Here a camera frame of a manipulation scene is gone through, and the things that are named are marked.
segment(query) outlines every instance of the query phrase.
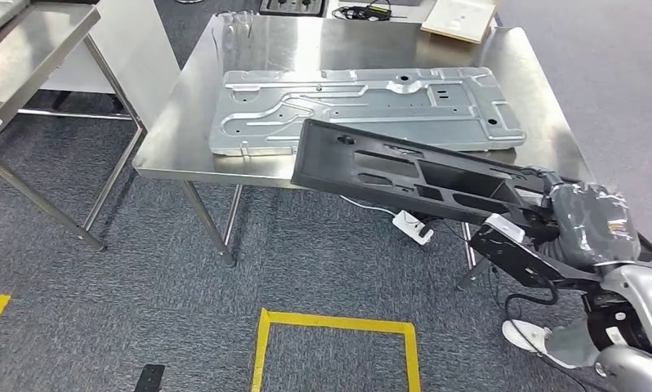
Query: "black cable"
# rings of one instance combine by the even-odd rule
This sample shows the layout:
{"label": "black cable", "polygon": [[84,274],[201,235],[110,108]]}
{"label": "black cable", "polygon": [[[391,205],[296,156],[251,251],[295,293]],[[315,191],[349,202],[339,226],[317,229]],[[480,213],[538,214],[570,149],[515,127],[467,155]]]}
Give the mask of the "black cable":
{"label": "black cable", "polygon": [[[498,276],[498,273],[497,273],[497,271],[495,269],[493,270],[493,272],[495,273],[495,276],[497,277],[497,291],[495,292],[494,301],[499,306],[499,299],[498,299],[499,276]],[[509,312],[511,301],[513,301],[513,300],[530,301],[530,302],[540,304],[540,305],[554,305],[554,304],[557,303],[557,301],[559,300],[559,293],[557,292],[557,289],[555,288],[555,285],[552,282],[550,282],[549,280],[546,280],[545,284],[548,286],[548,288],[550,289],[550,293],[551,293],[551,298],[548,298],[548,299],[536,298],[534,296],[526,296],[525,294],[519,294],[519,293],[509,294],[507,296],[507,298],[504,300],[504,308],[503,308],[503,310],[504,310],[504,319],[505,319],[505,321],[511,322],[511,325],[514,327],[514,329],[516,329],[516,331],[519,332],[521,337],[523,337],[524,341],[526,341],[526,343],[528,343],[530,345],[530,347],[535,351],[535,354],[538,356],[538,358],[540,358],[541,361],[543,361],[543,363],[545,363],[550,368],[553,368],[553,369],[557,370],[558,372],[564,374],[568,378],[570,378],[572,381],[577,383],[578,386],[580,386],[585,392],[588,392],[588,389],[586,388],[586,385],[590,386],[591,388],[593,388],[595,390],[599,390],[600,392],[611,392],[610,390],[608,390],[606,388],[603,388],[603,387],[601,387],[599,385],[593,384],[590,381],[586,381],[586,380],[581,379],[579,377],[573,376],[573,375],[569,374],[565,369],[563,369],[562,366],[557,365],[555,363],[552,363],[551,361],[548,361],[547,359],[545,359],[545,357],[543,357],[541,355],[541,351],[538,350],[538,347],[536,347],[533,344],[533,342],[530,341],[529,338],[518,328],[518,326],[516,326],[516,323],[514,323],[514,320],[511,317],[510,312]]]}
{"label": "black cable", "polygon": [[333,17],[336,19],[344,19],[344,20],[377,20],[377,21],[390,20],[391,0],[384,0],[386,4],[388,4],[389,6],[388,16],[376,17],[372,15],[371,13],[372,9],[370,9],[370,7],[380,1],[381,0],[373,0],[366,7],[360,7],[360,6],[339,7],[331,11],[331,15],[333,15]]}
{"label": "black cable", "polygon": [[[458,233],[456,233],[451,228],[451,226],[446,224],[446,222],[444,221],[444,218],[439,218],[438,216],[424,216],[424,217],[422,217],[422,219],[419,219],[419,220],[421,222],[425,223],[425,224],[427,224],[429,222],[432,222],[432,221],[439,220],[442,223],[444,223],[444,225],[447,228],[449,228],[449,230],[451,230],[452,234],[454,234],[456,237],[460,238],[461,241],[463,241],[464,243],[467,243],[466,239],[464,239],[463,237],[458,235]],[[491,276],[489,274],[490,271],[494,272],[495,276],[497,277],[497,287],[496,287],[496,289],[494,291],[494,297],[493,298],[494,298],[494,303],[497,304],[497,307],[499,307],[501,309],[502,306],[499,304],[499,284],[500,284],[500,282],[499,282],[499,274],[498,274],[497,269],[494,268],[494,267],[492,267],[492,268],[490,268],[488,270],[487,281],[488,281],[488,285],[489,285],[488,288],[490,290],[490,293],[492,291]],[[559,292],[557,291],[557,289],[555,287],[555,284],[553,282],[551,282],[550,280],[548,280],[548,279],[544,279],[543,283],[545,285],[547,285],[547,288],[550,289],[550,294],[551,294],[550,298],[547,298],[547,299],[545,299],[545,298],[536,298],[534,296],[527,296],[525,294],[520,294],[520,293],[509,294],[507,296],[507,298],[504,299],[504,308],[503,308],[503,310],[504,310],[504,321],[511,322],[511,325],[513,325],[514,329],[516,329],[516,331],[519,332],[521,337],[523,337],[523,339],[530,345],[530,347],[535,351],[535,354],[538,356],[538,358],[540,358],[541,361],[543,361],[543,363],[545,363],[550,368],[553,368],[553,369],[557,370],[558,372],[564,374],[568,378],[570,378],[572,381],[577,383],[578,386],[580,386],[584,390],[584,392],[588,392],[588,389],[586,388],[586,385],[590,386],[591,388],[593,388],[595,390],[599,390],[600,392],[611,392],[610,390],[608,390],[606,388],[603,388],[603,387],[601,387],[599,385],[593,384],[590,381],[586,381],[586,380],[581,379],[579,377],[573,376],[573,375],[569,374],[568,372],[566,372],[560,365],[557,365],[555,363],[552,363],[552,362],[546,360],[541,355],[542,353],[541,353],[540,350],[538,350],[538,347],[536,347],[533,344],[533,342],[530,341],[526,335],[524,335],[524,333],[518,328],[518,326],[516,326],[516,323],[514,323],[514,320],[513,320],[513,318],[511,317],[511,315],[509,313],[509,307],[511,305],[511,301],[513,301],[513,300],[530,301],[530,302],[533,302],[533,303],[536,303],[536,304],[547,305],[547,306],[555,305],[557,303],[557,301],[559,300]],[[519,307],[519,316],[518,317],[520,317],[521,313],[522,312],[521,312],[520,307]]]}

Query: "cable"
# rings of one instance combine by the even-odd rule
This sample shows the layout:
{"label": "cable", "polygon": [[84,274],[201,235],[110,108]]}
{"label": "cable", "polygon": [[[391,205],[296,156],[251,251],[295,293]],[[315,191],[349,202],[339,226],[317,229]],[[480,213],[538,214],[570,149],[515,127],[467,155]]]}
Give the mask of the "cable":
{"label": "cable", "polygon": [[460,239],[464,243],[468,242],[468,241],[466,241],[466,239],[463,236],[461,236],[459,233],[456,233],[456,230],[454,230],[451,226],[449,226],[449,224],[446,223],[446,220],[444,218],[440,218],[438,216],[433,216],[433,215],[421,214],[421,213],[413,213],[412,215],[415,216],[415,218],[418,221],[421,221],[425,225],[429,225],[430,223],[435,222],[435,221],[440,221],[442,224],[444,224],[444,226],[446,226],[447,229],[449,229],[449,232],[451,234],[456,236],[456,238]]}
{"label": "cable", "polygon": [[345,6],[339,7],[331,11],[336,19],[344,20],[377,20],[377,21],[386,21],[391,19],[391,0],[385,0],[388,4],[389,9],[384,10],[380,7],[372,7],[375,3],[380,2],[381,0],[373,0],[366,7],[361,6]]}
{"label": "cable", "polygon": [[[464,243],[467,243],[466,239],[464,239],[463,237],[458,235],[453,229],[451,229],[451,226],[447,225],[446,222],[444,222],[443,218],[439,218],[439,217],[436,217],[436,216],[428,216],[428,217],[425,217],[423,219],[421,219],[420,221],[427,221],[427,222],[436,221],[436,220],[442,221],[442,223],[444,223],[444,225],[446,225],[446,227],[449,228],[449,230],[451,230],[451,233],[455,234],[456,237],[460,238],[461,241],[463,241]],[[492,281],[491,281],[490,271],[494,272],[495,276],[497,277],[497,286],[496,286],[496,288],[494,290],[493,299],[494,299],[494,303],[497,304],[497,307],[501,309],[502,306],[499,303],[499,284],[500,284],[500,282],[499,282],[499,274],[498,274],[498,271],[497,271],[497,269],[495,267],[492,267],[492,268],[488,269],[487,282],[488,282],[488,285],[489,285],[488,288],[490,290],[490,293],[492,291]],[[533,342],[530,341],[529,338],[518,328],[518,326],[516,326],[516,323],[514,322],[514,319],[511,317],[511,315],[509,313],[509,307],[511,305],[511,301],[513,301],[513,300],[524,300],[524,301],[530,301],[530,302],[540,304],[540,305],[548,305],[548,306],[550,306],[550,305],[555,305],[557,303],[557,301],[559,300],[559,292],[557,291],[557,289],[555,287],[555,284],[552,283],[550,280],[545,280],[544,283],[547,285],[547,288],[550,289],[550,294],[551,294],[551,297],[547,298],[547,299],[536,298],[534,296],[526,296],[525,294],[520,294],[520,293],[509,294],[507,296],[507,298],[504,299],[504,307],[503,307],[504,321],[511,322],[511,325],[514,327],[514,329],[516,329],[516,331],[519,332],[521,337],[523,337],[524,341],[526,341],[526,343],[528,343],[530,345],[530,347],[535,351],[535,354],[538,356],[538,358],[540,358],[541,361],[543,361],[543,363],[545,363],[550,368],[553,368],[553,369],[557,370],[558,372],[564,374],[568,378],[570,378],[573,382],[578,384],[578,386],[580,386],[583,389],[584,392],[588,392],[588,389],[586,388],[586,385],[590,386],[591,388],[593,388],[595,390],[599,390],[600,392],[611,392],[610,390],[608,390],[606,388],[603,388],[603,387],[601,387],[599,385],[595,385],[595,384],[591,383],[590,381],[586,381],[586,380],[583,380],[583,379],[581,379],[579,377],[572,376],[571,374],[566,372],[560,365],[557,365],[557,364],[552,363],[552,362],[548,361],[547,359],[545,359],[542,356],[542,354],[544,354],[544,353],[541,352],[540,350],[538,350],[538,347],[536,347],[533,344]],[[521,308],[519,307],[518,318],[520,318],[522,313],[523,312],[522,312]]]}
{"label": "cable", "polygon": [[[500,304],[499,304],[499,299],[498,299],[499,275],[498,275],[498,272],[497,272],[496,269],[492,269],[492,272],[494,272],[495,276],[497,277],[497,289],[494,292],[494,301],[497,304],[497,306],[501,307]],[[550,293],[552,295],[552,297],[548,298],[548,299],[536,298],[534,296],[526,296],[525,294],[519,294],[519,293],[509,294],[507,296],[507,298],[504,300],[503,310],[504,310],[504,319],[505,319],[505,321],[511,322],[511,325],[514,327],[514,329],[516,329],[516,331],[519,332],[521,337],[523,337],[524,341],[530,345],[530,347],[535,351],[535,354],[538,356],[538,358],[540,358],[541,361],[543,361],[543,363],[545,363],[550,368],[553,368],[553,369],[557,370],[558,372],[564,374],[568,378],[570,378],[572,381],[574,381],[576,384],[578,384],[578,386],[580,386],[581,389],[584,392],[588,392],[588,389],[586,388],[586,385],[590,386],[591,388],[593,388],[595,390],[599,390],[600,392],[611,392],[610,390],[608,390],[606,388],[603,388],[603,387],[601,387],[599,385],[593,384],[590,381],[586,381],[586,380],[581,379],[579,377],[573,376],[573,375],[569,374],[561,366],[559,366],[559,365],[557,365],[555,363],[552,363],[551,361],[548,361],[547,359],[545,359],[545,357],[543,357],[543,355],[545,355],[545,354],[542,351],[538,350],[538,347],[536,347],[533,344],[533,342],[530,341],[530,339],[518,328],[518,326],[514,322],[514,319],[511,317],[510,312],[509,312],[509,307],[511,305],[511,301],[513,301],[513,300],[525,300],[525,301],[530,301],[530,302],[540,304],[540,305],[554,305],[554,304],[557,303],[557,301],[559,300],[559,293],[557,292],[557,289],[555,288],[554,283],[550,282],[549,280],[545,281],[545,283],[548,286],[548,288],[550,289]]]}
{"label": "cable", "polygon": [[385,212],[385,213],[387,213],[387,214],[391,214],[392,216],[395,216],[395,213],[393,213],[392,211],[389,211],[389,210],[387,210],[387,209],[385,209],[385,208],[372,207],[372,206],[365,206],[365,205],[363,205],[363,204],[357,203],[357,202],[354,201],[354,200],[350,200],[349,198],[347,198],[347,197],[345,197],[345,196],[343,196],[343,195],[341,195],[341,198],[342,198],[343,200],[347,201],[348,203],[355,204],[357,207],[365,208],[365,209],[368,209],[368,210],[381,211],[381,212]]}

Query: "aluminum panel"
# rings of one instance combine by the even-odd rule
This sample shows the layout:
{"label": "aluminum panel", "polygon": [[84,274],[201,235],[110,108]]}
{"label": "aluminum panel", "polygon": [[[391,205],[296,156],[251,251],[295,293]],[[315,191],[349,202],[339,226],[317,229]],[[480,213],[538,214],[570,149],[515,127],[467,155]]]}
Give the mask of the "aluminum panel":
{"label": "aluminum panel", "polygon": [[294,154],[313,118],[460,151],[523,144],[487,68],[230,71],[209,144],[222,155]]}

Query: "metal table top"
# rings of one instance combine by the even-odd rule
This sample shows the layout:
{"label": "metal table top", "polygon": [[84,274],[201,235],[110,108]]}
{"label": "metal table top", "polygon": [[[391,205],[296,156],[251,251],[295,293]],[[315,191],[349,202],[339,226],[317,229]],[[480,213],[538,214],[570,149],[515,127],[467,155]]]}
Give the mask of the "metal table top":
{"label": "metal table top", "polygon": [[482,155],[590,179],[523,29],[496,28],[477,46],[422,32],[419,24],[227,14],[204,30],[133,165],[159,179],[292,188],[293,156],[211,154],[208,137],[225,71],[447,66],[492,69],[527,133],[519,148]]}
{"label": "metal table top", "polygon": [[99,19],[95,6],[37,2],[0,29],[0,131]]}

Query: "white power strip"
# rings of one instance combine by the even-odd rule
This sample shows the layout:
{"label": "white power strip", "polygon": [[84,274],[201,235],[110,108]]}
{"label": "white power strip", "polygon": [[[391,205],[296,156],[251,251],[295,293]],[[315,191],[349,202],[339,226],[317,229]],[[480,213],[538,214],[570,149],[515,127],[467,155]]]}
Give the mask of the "white power strip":
{"label": "white power strip", "polygon": [[420,245],[429,243],[434,234],[434,230],[426,228],[424,223],[419,221],[415,216],[410,215],[407,211],[399,212],[393,217],[392,222],[395,227],[406,233]]}
{"label": "white power strip", "polygon": [[437,0],[421,29],[481,43],[495,8],[494,0]]}

